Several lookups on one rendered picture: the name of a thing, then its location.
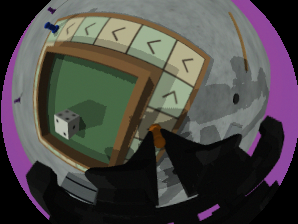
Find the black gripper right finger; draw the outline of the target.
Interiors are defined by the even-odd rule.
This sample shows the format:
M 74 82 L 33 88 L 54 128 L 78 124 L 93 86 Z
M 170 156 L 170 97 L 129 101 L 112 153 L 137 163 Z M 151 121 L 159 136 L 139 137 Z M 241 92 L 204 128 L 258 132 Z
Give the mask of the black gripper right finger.
M 213 144 L 198 144 L 192 140 L 186 140 L 180 135 L 174 135 L 168 129 L 161 128 L 161 135 L 166 141 L 164 147 L 169 155 L 170 163 L 176 169 L 180 183 L 184 186 L 186 196 L 193 197 L 197 186 L 200 185 L 202 177 L 205 176 L 206 169 L 212 161 L 218 157 L 226 155 L 231 149 L 239 147 L 242 135 L 235 133 L 225 140 L 217 141 Z

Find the white die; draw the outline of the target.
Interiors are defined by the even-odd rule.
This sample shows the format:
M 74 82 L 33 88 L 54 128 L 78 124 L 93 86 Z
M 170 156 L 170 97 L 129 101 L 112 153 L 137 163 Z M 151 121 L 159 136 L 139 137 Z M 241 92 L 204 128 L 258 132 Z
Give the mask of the white die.
M 80 125 L 80 115 L 68 111 L 68 109 L 55 115 L 56 132 L 67 140 L 78 132 L 78 125 Z

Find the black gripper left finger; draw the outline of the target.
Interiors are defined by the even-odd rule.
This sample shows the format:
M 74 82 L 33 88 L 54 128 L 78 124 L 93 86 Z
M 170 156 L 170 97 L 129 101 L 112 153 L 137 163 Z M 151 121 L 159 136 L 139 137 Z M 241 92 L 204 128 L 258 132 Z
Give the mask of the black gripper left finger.
M 126 164 L 86 169 L 84 175 L 97 189 L 145 189 L 154 206 L 160 206 L 157 189 L 157 159 L 153 132 L 148 131 L 140 148 Z

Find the orange pawn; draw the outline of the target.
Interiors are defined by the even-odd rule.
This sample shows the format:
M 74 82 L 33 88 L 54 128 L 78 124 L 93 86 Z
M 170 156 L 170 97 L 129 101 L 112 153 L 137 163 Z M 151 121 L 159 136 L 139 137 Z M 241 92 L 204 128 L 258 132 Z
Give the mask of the orange pawn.
M 166 141 L 164 137 L 162 137 L 160 129 L 161 125 L 157 123 L 154 123 L 149 127 L 149 131 L 153 132 L 154 145 L 156 145 L 157 148 L 164 148 Z

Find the blue game pawn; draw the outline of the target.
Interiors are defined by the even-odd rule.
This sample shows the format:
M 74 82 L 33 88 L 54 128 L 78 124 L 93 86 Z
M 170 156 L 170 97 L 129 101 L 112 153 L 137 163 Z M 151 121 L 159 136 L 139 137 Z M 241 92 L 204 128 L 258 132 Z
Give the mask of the blue game pawn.
M 59 28 L 60 28 L 59 24 L 57 24 L 57 26 L 53 26 L 53 24 L 51 24 L 51 22 L 45 23 L 44 27 L 47 28 L 47 30 L 49 28 L 49 30 L 52 31 L 52 34 L 55 34 L 55 32 L 59 31 Z

